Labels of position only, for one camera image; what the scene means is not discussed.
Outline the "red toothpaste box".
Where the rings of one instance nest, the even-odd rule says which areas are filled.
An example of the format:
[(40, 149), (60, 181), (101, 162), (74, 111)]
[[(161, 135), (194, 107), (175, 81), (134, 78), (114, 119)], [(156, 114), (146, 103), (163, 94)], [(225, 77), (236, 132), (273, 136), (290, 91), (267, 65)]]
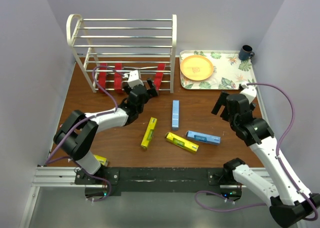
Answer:
[[(98, 71), (106, 71), (107, 70), (107, 63), (101, 63), (100, 68), (98, 68)], [(97, 81), (98, 81), (98, 91), (100, 93), (104, 93), (106, 91), (106, 78), (107, 78), (107, 73), (106, 72), (99, 72), (97, 76)]]
[(162, 83), (162, 79), (163, 79), (163, 75), (164, 75), (163, 71), (165, 70), (165, 68), (166, 68), (166, 64), (165, 63), (159, 63), (158, 66), (157, 66), (157, 70), (156, 70), (155, 77), (154, 77), (154, 80), (153, 80), (155, 89), (157, 91), (160, 89), (160, 86), (161, 86), (161, 83)]
[(123, 90), (122, 90), (122, 81), (123, 81), (123, 66), (122, 63), (118, 62), (115, 63), (115, 70), (117, 70), (117, 72), (114, 74), (114, 90), (117, 94), (122, 94)]

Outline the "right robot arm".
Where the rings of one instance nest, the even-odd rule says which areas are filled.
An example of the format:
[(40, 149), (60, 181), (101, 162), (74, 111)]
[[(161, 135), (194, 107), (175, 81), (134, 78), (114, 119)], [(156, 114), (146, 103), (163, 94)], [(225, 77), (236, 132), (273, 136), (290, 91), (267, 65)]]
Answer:
[(320, 195), (312, 193), (298, 178), (281, 151), (276, 151), (277, 139), (268, 122), (253, 116), (257, 92), (245, 88), (238, 94), (222, 91), (212, 114), (222, 111), (220, 117), (249, 147), (264, 165), (271, 182), (256, 174), (241, 159), (235, 158), (223, 165), (223, 180), (230, 185), (245, 185), (267, 205), (274, 221), (289, 228), (304, 220), (320, 206)]

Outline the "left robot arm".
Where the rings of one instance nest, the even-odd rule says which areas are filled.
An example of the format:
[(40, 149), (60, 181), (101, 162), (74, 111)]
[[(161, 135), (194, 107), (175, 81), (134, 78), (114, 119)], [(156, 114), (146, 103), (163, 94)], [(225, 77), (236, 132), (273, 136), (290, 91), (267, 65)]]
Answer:
[(97, 133), (116, 127), (124, 127), (133, 123), (144, 110), (144, 105), (158, 91), (151, 79), (147, 79), (149, 89), (144, 84), (133, 88), (124, 86), (128, 97), (115, 108), (97, 112), (83, 113), (74, 110), (62, 124), (53, 138), (56, 148), (61, 148), (82, 169), (86, 171), (86, 179), (92, 184), (99, 184), (104, 178), (100, 169), (101, 163), (90, 151)]

